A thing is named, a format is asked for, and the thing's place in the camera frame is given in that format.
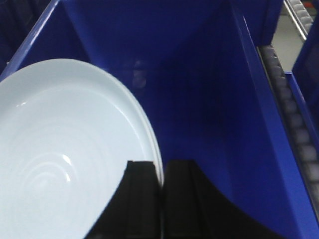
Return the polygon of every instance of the floor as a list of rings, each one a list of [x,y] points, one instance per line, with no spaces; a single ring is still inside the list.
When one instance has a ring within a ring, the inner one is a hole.
[[[316,11],[314,8],[308,8],[307,10],[312,17],[315,17]],[[272,45],[275,48],[284,71],[290,72],[299,55],[303,41],[298,35],[297,29],[285,11],[284,6]]]

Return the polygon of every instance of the ceramic plate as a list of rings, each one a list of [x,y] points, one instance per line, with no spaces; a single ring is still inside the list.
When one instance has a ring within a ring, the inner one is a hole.
[[[127,161],[162,165],[151,125],[116,78],[54,59],[0,83],[0,236],[81,239]]]

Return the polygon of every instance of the blue plastic bin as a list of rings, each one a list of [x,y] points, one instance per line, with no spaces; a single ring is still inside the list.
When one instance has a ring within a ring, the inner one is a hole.
[[[256,220],[286,238],[319,238],[237,4],[54,0],[0,78],[52,58],[87,61],[122,81],[147,113],[164,164],[194,159],[224,195]]]

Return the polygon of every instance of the blue bin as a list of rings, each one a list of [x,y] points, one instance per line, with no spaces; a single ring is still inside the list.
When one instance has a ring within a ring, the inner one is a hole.
[[[0,79],[52,58],[90,62],[125,84],[150,119],[164,165],[194,159],[226,197],[270,229],[319,238],[237,4],[53,0]]]

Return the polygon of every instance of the white bowl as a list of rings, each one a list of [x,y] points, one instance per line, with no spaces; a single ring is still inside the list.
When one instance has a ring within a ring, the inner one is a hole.
[[[81,239],[127,161],[160,151],[133,95],[81,61],[39,62],[0,83],[0,238]]]

